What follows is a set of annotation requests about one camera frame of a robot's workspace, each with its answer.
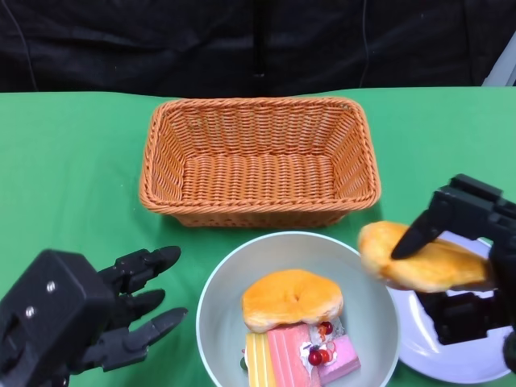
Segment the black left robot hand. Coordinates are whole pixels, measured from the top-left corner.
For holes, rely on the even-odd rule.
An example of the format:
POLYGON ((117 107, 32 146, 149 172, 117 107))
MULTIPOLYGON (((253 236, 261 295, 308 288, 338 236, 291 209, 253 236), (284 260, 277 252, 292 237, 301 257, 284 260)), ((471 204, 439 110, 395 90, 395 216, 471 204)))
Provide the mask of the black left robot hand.
POLYGON ((108 372, 139 363, 146 359, 153 344, 182 322, 188 310, 177 307, 151 318, 133 331, 130 329, 133 322, 155 310, 165 296, 162 289, 137 291, 175 265, 180 255, 178 246, 152 252, 141 249, 119 257, 113 265, 98 272, 115 295, 114 309, 98 338, 69 365, 73 375, 93 368, 108 372))

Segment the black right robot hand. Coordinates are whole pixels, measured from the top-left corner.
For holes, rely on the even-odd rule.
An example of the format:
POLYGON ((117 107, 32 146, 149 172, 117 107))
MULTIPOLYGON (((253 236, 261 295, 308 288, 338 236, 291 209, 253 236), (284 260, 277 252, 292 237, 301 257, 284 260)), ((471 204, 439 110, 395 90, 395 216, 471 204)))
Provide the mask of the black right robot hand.
POLYGON ((515 326, 515 204, 502 191, 459 174, 437 189, 428 205, 410 225, 392 251, 404 260, 434 242, 443 232, 466 239, 489 239, 488 271, 494 294, 479 298, 471 293, 448 296, 419 293, 418 299, 434 323, 441 344, 484 338, 488 331, 515 326))

